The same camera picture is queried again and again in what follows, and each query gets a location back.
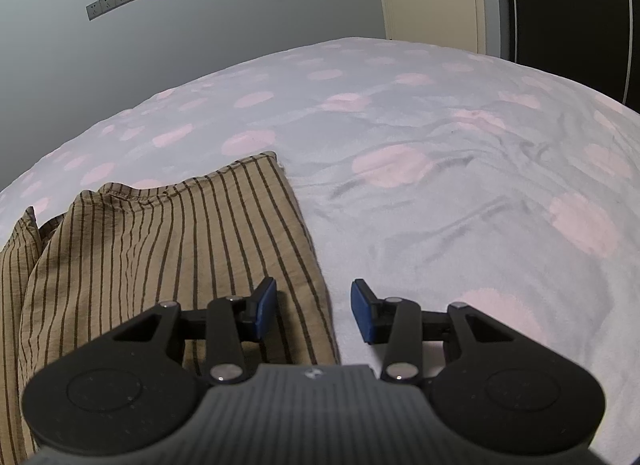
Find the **striped garment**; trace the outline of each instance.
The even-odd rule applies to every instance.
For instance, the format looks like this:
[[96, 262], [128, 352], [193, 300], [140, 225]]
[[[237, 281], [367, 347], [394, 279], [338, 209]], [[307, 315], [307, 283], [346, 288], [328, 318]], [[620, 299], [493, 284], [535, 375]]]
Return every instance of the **striped garment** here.
[[[19, 395], [47, 363], [160, 301], [201, 309], [267, 275], [280, 311], [263, 343], [244, 343], [248, 364], [336, 363], [326, 288], [272, 152], [167, 187], [83, 191], [41, 228], [28, 209], [0, 252], [1, 465], [34, 452]], [[203, 360], [204, 342], [189, 343], [185, 366]]]

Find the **striped cloth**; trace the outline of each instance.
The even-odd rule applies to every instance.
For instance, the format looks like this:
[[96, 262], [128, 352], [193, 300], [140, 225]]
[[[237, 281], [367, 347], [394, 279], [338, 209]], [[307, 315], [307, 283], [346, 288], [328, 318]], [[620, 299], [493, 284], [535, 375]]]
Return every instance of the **striped cloth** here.
[[[34, 451], [19, 393], [47, 363], [159, 301], [201, 309], [278, 283], [279, 312], [248, 364], [334, 364], [328, 297], [298, 204], [272, 152], [176, 185], [83, 191], [36, 226], [28, 209], [0, 253], [0, 462]], [[187, 345], [200, 372], [204, 343]]]

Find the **gray fabric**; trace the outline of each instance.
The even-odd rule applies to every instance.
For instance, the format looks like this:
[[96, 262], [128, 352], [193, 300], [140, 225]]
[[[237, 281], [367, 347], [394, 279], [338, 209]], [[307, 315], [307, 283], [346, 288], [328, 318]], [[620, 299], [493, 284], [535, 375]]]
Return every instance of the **gray fabric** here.
[[607, 393], [594, 448], [640, 450], [640, 117], [580, 84], [422, 44], [349, 38], [159, 93], [0, 194], [0, 239], [82, 188], [180, 181], [276, 150], [330, 290], [343, 363], [379, 368], [348, 291], [466, 301]]

